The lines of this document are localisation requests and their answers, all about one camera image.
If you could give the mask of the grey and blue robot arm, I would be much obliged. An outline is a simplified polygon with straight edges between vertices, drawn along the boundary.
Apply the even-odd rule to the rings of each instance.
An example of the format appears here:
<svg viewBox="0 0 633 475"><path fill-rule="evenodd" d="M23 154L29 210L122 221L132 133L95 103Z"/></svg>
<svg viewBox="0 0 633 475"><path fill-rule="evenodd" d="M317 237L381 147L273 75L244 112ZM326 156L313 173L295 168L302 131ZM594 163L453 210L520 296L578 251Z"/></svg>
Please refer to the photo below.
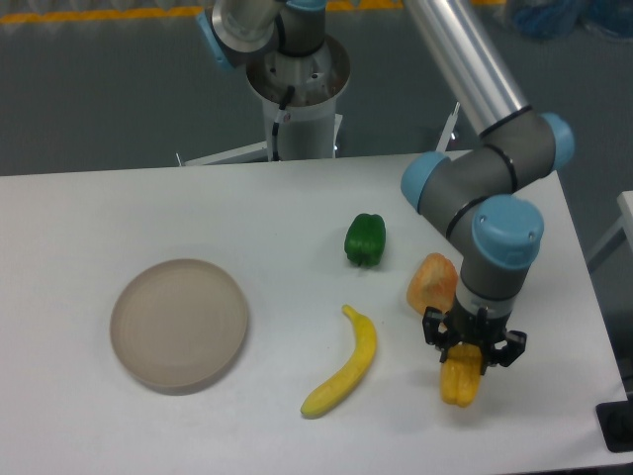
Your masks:
<svg viewBox="0 0 633 475"><path fill-rule="evenodd" d="M463 258L449 308L425 307L424 337L442 355L469 343L482 369L505 367L525 350L525 334L506 324L544 232L516 192L564 166L574 135L559 116L532 110L468 2L406 9L481 141L456 159L424 153L401 179L407 201ZM323 2L216 1L197 23L220 65L245 68L270 160L333 157L334 103L350 66L325 31Z"/></svg>

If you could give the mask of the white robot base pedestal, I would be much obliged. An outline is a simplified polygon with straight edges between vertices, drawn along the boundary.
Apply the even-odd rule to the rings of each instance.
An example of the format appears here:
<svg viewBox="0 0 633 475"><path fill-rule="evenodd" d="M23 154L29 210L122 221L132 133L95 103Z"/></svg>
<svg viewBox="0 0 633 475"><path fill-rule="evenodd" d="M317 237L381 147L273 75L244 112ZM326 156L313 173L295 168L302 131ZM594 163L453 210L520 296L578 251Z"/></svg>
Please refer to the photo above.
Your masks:
<svg viewBox="0 0 633 475"><path fill-rule="evenodd" d="M307 56L273 51L246 68L260 99L270 161L335 156L336 102L350 77L349 56L332 36Z"/></svg>

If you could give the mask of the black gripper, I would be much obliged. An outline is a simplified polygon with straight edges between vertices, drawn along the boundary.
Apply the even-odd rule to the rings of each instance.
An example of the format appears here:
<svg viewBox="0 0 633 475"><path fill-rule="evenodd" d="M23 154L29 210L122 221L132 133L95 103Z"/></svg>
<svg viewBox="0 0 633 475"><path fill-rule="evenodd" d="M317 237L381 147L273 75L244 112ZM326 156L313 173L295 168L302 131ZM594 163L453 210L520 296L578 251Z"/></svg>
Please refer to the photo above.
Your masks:
<svg viewBox="0 0 633 475"><path fill-rule="evenodd" d="M449 351L459 342L478 346L482 354L480 373L485 374L491 366L508 367L526 349L527 334L506 330L509 314L493 318L481 307L475 314L460 304L455 304L449 313L427 307L422 318L425 342L439 352L439 362L445 363Z"/></svg>

